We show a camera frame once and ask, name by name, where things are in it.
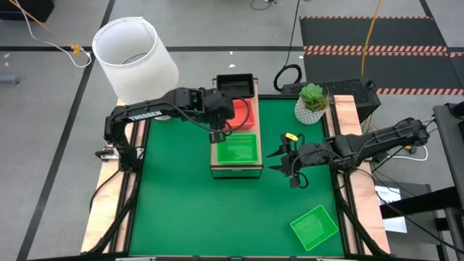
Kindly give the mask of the black floor box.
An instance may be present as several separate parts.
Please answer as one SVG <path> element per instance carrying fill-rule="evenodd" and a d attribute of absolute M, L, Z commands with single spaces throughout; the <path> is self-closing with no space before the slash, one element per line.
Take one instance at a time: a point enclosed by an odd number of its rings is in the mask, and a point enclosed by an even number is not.
<path fill-rule="evenodd" d="M 54 10 L 54 0 L 17 0 L 19 5 L 40 22 L 46 22 Z M 22 11 L 9 0 L 0 0 L 0 20 L 22 20 Z"/>

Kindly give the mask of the grey floor object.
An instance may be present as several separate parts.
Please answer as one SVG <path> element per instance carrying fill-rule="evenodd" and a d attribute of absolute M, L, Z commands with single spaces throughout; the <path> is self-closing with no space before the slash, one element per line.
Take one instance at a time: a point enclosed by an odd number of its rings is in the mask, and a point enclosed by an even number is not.
<path fill-rule="evenodd" d="M 17 85 L 23 82 L 25 77 L 21 75 L 6 75 L 0 74 L 0 84 L 13 84 Z"/>

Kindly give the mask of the green succulent plant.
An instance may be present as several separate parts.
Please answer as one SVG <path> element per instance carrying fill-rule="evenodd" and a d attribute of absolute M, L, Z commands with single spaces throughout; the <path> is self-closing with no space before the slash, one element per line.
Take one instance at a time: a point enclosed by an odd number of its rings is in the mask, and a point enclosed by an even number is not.
<path fill-rule="evenodd" d="M 327 108 L 329 95 L 322 87 L 314 83 L 309 83 L 299 92 L 304 107 L 312 112 L 320 112 Z"/>

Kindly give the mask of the black perforated computer case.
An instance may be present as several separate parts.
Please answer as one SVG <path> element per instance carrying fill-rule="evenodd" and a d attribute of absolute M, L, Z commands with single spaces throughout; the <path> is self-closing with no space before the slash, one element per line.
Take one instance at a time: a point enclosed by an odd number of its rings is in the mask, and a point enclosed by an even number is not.
<path fill-rule="evenodd" d="M 292 84 L 286 84 L 282 87 L 279 87 L 277 84 L 277 78 L 275 78 L 273 82 L 275 90 L 279 91 L 283 95 L 296 96 L 297 100 L 300 98 L 299 92 L 301 89 L 308 84 L 309 83 L 301 83 L 299 79 L 297 79 Z M 351 78 L 314 84 L 322 87 L 323 90 L 329 95 L 329 103 L 326 110 L 329 108 L 329 104 L 334 102 L 334 97 L 336 95 L 353 96 L 360 122 L 365 120 L 375 109 L 381 105 L 376 93 L 377 87 L 372 80 L 366 80 L 364 78 Z"/>

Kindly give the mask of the black cart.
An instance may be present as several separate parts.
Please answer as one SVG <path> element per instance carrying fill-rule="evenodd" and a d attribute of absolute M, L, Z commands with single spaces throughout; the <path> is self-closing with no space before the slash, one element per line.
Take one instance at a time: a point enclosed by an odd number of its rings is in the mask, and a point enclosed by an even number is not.
<path fill-rule="evenodd" d="M 406 242 L 436 246 L 440 261 L 449 260 L 450 248 L 458 261 L 464 261 L 464 206 L 454 186 L 432 191 L 428 184 L 393 180 L 376 181 L 376 186 L 399 189 L 402 198 L 380 206 L 381 216 L 383 220 L 405 218 L 407 233 L 399 234 L 407 237 Z"/>

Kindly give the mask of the green slotted plastic basket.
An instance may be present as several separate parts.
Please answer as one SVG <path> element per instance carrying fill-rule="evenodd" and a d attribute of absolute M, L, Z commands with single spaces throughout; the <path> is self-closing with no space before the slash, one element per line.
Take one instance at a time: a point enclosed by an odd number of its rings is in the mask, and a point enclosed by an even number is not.
<path fill-rule="evenodd" d="M 298 217 L 290 226 L 307 252 L 339 232 L 337 224 L 322 205 Z"/>
<path fill-rule="evenodd" d="M 220 164 L 248 164 L 258 162 L 257 136 L 237 133 L 217 145 L 217 162 Z"/>

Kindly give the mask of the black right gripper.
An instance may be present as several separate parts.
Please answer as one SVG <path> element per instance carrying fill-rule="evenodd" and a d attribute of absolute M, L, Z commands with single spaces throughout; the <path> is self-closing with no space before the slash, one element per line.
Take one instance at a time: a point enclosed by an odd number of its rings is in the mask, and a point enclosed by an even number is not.
<path fill-rule="evenodd" d="M 284 157 L 284 165 L 272 165 L 271 170 L 277 170 L 285 176 L 295 174 L 303 167 L 312 165 L 326 164 L 330 160 L 329 151 L 326 145 L 323 144 L 304 144 L 298 150 L 291 150 L 290 144 L 280 145 L 279 148 L 268 155 L 275 157 L 286 154 Z"/>

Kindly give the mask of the black desk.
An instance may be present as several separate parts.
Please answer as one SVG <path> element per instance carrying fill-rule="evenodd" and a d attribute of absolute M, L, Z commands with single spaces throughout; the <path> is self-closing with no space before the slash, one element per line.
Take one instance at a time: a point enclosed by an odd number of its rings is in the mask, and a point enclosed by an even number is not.
<path fill-rule="evenodd" d="M 464 206 L 464 101 L 433 107 L 449 169 Z"/>

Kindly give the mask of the white patterned plant pot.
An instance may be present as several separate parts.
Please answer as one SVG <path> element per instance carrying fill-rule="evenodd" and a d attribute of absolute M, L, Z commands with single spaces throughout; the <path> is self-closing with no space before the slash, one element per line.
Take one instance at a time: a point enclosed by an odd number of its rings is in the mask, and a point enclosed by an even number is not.
<path fill-rule="evenodd" d="M 322 116 L 326 113 L 326 109 L 322 109 L 321 111 L 313 112 L 306 108 L 304 100 L 302 98 L 298 98 L 295 109 L 294 115 L 296 119 L 302 124 L 305 125 L 312 125 L 319 121 Z"/>

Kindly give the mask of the red slotted plastic basket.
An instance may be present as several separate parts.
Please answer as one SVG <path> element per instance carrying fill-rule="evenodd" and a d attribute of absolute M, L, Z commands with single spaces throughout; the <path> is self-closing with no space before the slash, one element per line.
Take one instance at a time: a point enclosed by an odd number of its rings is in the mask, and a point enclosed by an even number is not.
<path fill-rule="evenodd" d="M 237 128 L 243 123 L 244 119 L 248 115 L 248 120 L 239 128 L 239 131 L 249 130 L 254 127 L 256 120 L 254 117 L 254 106 L 251 99 L 245 99 L 246 104 L 240 99 L 233 100 L 233 108 L 235 117 L 226 121 L 225 131 L 229 131 L 231 128 Z"/>

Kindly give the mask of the white paper sheet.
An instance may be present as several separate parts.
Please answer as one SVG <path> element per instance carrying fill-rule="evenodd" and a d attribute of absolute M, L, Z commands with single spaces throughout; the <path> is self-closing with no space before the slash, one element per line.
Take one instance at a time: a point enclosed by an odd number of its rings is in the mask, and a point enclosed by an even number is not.
<path fill-rule="evenodd" d="M 402 197 L 398 188 L 387 186 L 375 186 L 378 194 L 378 203 L 380 206 L 387 203 L 399 201 Z M 384 219 L 384 227 L 386 231 L 395 233 L 407 233 L 407 225 L 404 217 L 393 217 Z"/>

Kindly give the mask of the black slotted plastic basket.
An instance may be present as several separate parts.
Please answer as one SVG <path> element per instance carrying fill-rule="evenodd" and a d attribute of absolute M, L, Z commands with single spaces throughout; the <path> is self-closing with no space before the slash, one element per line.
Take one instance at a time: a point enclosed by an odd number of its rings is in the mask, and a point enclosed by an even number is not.
<path fill-rule="evenodd" d="M 251 73 L 218 75 L 216 83 L 219 91 L 226 91 L 232 98 L 254 97 L 254 78 Z"/>

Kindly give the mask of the green table mat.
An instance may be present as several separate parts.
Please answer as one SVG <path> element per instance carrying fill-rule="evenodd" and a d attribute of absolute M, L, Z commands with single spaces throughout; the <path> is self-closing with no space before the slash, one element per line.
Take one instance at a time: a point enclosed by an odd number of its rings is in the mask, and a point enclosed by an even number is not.
<path fill-rule="evenodd" d="M 153 121 L 133 223 L 133 255 L 305 256 L 291 228 L 298 217 L 323 206 L 337 211 L 327 166 L 306 167 L 309 186 L 291 188 L 276 170 L 282 133 L 321 142 L 323 126 L 303 125 L 295 101 L 259 102 L 263 172 L 258 179 L 217 180 L 210 172 L 205 130 L 180 120 Z"/>

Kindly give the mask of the light wooden side board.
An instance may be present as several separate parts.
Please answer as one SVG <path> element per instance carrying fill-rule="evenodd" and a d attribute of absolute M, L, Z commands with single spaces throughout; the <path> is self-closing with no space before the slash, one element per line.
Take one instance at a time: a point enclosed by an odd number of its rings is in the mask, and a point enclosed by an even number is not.
<path fill-rule="evenodd" d="M 326 113 L 329 134 L 334 136 L 336 134 L 335 131 L 340 130 L 340 133 L 344 135 L 360 135 L 362 130 L 354 97 L 350 95 L 335 95 L 333 101 L 334 108 L 329 108 Z M 377 245 L 389 254 L 391 252 L 389 242 L 381 216 L 370 165 L 367 162 L 362 163 L 358 167 L 358 170 L 351 174 L 350 183 L 357 219 Z"/>
<path fill-rule="evenodd" d="M 125 128 L 127 138 L 135 146 L 144 144 L 144 133 L 146 121 L 128 124 Z M 101 164 L 97 188 L 109 179 L 119 169 L 118 159 L 109 159 Z M 135 173 L 119 172 L 115 175 L 94 197 L 90 211 L 85 236 L 83 239 L 81 253 L 91 250 L 105 234 L 118 212 L 130 197 L 135 183 Z M 124 251 L 125 238 L 127 235 L 128 220 L 131 211 L 124 217 L 120 227 L 115 232 L 112 240 L 105 247 L 103 253 Z"/>

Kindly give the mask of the black mat with striped edge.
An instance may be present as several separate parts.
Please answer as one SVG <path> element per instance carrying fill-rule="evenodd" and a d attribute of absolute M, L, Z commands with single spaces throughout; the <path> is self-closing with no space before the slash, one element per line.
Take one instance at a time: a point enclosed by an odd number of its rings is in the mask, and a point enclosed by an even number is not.
<path fill-rule="evenodd" d="M 308 82 L 362 78 L 379 94 L 464 95 L 447 52 L 309 51 L 304 54 Z"/>
<path fill-rule="evenodd" d="M 301 16 L 307 51 L 446 51 L 430 17 Z"/>

